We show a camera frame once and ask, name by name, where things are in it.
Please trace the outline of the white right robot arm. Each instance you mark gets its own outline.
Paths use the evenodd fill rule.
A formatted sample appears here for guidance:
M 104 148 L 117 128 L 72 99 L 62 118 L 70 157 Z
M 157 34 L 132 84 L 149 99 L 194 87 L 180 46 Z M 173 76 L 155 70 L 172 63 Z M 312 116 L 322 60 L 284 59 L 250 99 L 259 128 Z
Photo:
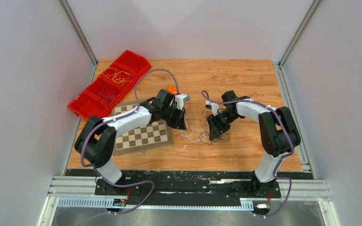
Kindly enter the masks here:
M 275 108 L 264 105 L 248 96 L 238 97 L 233 90 L 222 95 L 222 101 L 213 101 L 203 90 L 206 106 L 212 115 L 207 117 L 209 140 L 218 139 L 230 130 L 230 124 L 238 118 L 250 118 L 259 124 L 264 153 L 259 166 L 253 171 L 250 192 L 263 196 L 274 187 L 277 172 L 283 160 L 291 156 L 300 145 L 301 137 L 291 110 L 286 107 Z

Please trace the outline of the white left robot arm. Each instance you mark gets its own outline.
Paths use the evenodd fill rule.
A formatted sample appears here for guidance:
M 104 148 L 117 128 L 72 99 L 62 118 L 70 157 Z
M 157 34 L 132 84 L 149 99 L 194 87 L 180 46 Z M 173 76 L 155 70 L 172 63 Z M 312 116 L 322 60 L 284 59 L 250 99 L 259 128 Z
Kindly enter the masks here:
M 105 118 L 94 115 L 86 121 L 74 148 L 107 182 L 107 189 L 120 195 L 125 190 L 125 182 L 120 179 L 121 170 L 111 159 L 116 139 L 157 121 L 165 121 L 173 129 L 186 130 L 184 105 L 188 101 L 187 94 L 175 95 L 161 89 L 156 97 L 138 101 L 134 108 L 124 113 Z

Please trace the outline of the orange pipe elbow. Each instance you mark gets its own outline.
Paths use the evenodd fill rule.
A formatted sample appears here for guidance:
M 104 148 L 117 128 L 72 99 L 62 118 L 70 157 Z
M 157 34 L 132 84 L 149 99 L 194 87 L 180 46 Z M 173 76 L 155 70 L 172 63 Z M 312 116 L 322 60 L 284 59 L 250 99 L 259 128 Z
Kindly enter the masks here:
M 174 95 L 178 94 L 177 88 L 173 85 L 167 85 L 166 89 Z

